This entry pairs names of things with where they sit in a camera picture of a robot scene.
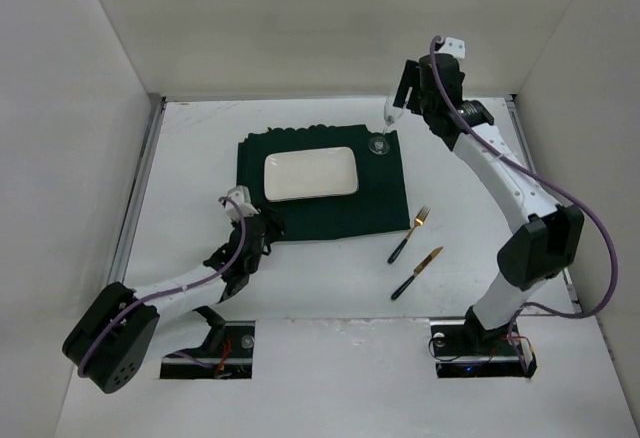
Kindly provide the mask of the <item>clear champagne flute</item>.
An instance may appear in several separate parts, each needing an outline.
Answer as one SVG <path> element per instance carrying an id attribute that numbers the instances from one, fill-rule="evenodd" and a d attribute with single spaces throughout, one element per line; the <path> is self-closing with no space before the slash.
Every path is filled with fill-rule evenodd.
<path id="1" fill-rule="evenodd" d="M 394 94 L 389 95 L 386 98 L 383 108 L 383 121 L 384 127 L 382 131 L 375 134 L 369 139 L 369 150 L 377 155 L 383 156 L 390 151 L 390 144 L 388 141 L 388 133 L 391 128 L 397 124 L 397 122 L 403 117 L 406 112 L 406 104 L 402 101 L 399 105 L 396 104 L 396 96 Z"/>

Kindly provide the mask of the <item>white rectangular plate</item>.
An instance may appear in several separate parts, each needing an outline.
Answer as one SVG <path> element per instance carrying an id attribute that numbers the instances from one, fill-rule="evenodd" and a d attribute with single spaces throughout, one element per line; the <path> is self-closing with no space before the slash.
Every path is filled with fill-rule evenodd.
<path id="1" fill-rule="evenodd" d="M 332 147 L 274 153 L 264 161 L 269 202 L 348 196 L 359 190 L 351 148 Z"/>

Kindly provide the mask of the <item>dark green cloth napkin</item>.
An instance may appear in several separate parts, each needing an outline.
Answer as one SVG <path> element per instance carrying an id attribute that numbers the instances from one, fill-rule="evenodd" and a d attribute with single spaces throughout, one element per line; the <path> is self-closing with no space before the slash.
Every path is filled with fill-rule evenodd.
<path id="1" fill-rule="evenodd" d="M 274 128 L 237 149 L 238 184 L 283 219 L 287 241 L 324 241 L 404 231 L 410 217 L 398 135 L 371 151 L 363 125 Z"/>

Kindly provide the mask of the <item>gold fork green handle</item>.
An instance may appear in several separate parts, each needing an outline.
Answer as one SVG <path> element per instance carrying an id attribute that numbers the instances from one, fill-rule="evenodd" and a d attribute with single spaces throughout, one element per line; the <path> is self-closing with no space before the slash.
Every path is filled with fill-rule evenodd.
<path id="1" fill-rule="evenodd" d="M 428 218 L 430 213 L 430 208 L 428 206 L 423 206 L 419 212 L 417 213 L 417 215 L 414 217 L 413 220 L 413 224 L 411 225 L 408 233 L 406 234 L 406 236 L 402 239 L 402 241 L 396 246 L 396 248 L 393 250 L 393 252 L 391 253 L 391 255 L 388 257 L 387 259 L 387 263 L 388 264 L 393 264 L 397 258 L 399 257 L 399 255 L 402 253 L 402 251 L 404 250 L 405 246 L 407 245 L 407 243 L 409 242 L 412 234 L 421 226 L 424 225 L 426 219 Z"/>

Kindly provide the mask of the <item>gold knife green handle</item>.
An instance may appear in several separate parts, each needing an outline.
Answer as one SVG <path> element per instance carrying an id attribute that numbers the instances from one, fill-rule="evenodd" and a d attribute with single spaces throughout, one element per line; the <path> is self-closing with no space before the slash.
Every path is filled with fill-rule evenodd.
<path id="1" fill-rule="evenodd" d="M 413 281 L 422 273 L 422 271 L 429 266 L 434 259 L 442 252 L 443 246 L 435 248 L 431 251 L 414 269 L 412 274 L 391 294 L 390 299 L 396 301 L 406 289 L 413 283 Z"/>

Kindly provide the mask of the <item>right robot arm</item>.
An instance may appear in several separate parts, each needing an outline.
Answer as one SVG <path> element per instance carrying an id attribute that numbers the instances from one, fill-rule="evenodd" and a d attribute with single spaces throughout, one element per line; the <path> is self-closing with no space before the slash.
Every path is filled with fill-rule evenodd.
<path id="1" fill-rule="evenodd" d="M 393 105 L 422 117 L 467 164 L 512 233 L 497 253 L 498 275 L 465 315 L 467 338 L 479 346 L 505 334 L 515 312 L 572 264 L 584 215 L 575 205 L 561 205 L 528 176 L 488 109 L 477 100 L 463 99 L 464 77 L 450 54 L 408 60 Z"/>

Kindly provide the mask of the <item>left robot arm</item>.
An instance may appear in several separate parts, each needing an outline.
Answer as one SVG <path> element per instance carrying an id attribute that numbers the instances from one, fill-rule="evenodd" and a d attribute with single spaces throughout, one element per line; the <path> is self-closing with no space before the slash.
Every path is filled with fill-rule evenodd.
<path id="1" fill-rule="evenodd" d="M 284 218 L 262 206 L 233 223 L 228 242 L 194 270 L 149 287 L 107 285 L 64 340 L 63 355 L 103 393 L 118 391 L 138 372 L 161 326 L 188 313 L 201 315 L 211 328 L 222 326 L 212 307 L 249 284 L 285 233 Z"/>

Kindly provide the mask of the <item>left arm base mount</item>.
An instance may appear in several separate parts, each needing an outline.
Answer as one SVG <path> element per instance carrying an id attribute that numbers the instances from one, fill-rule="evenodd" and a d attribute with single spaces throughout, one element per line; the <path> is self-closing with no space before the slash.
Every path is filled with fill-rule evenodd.
<path id="1" fill-rule="evenodd" d="M 252 378 L 255 321 L 228 321 L 211 307 L 186 315 L 205 325 L 206 335 L 194 347 L 165 356 L 160 365 L 162 380 L 248 380 Z"/>

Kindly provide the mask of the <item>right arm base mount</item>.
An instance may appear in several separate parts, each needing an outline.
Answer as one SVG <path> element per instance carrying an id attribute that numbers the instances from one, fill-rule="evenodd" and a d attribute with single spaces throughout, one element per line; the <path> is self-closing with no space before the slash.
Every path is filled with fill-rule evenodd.
<path id="1" fill-rule="evenodd" d="M 429 326 L 428 351 L 438 378 L 531 379 L 538 369 L 532 343 L 516 324 L 487 331 L 468 311 L 463 318 L 431 320 Z"/>

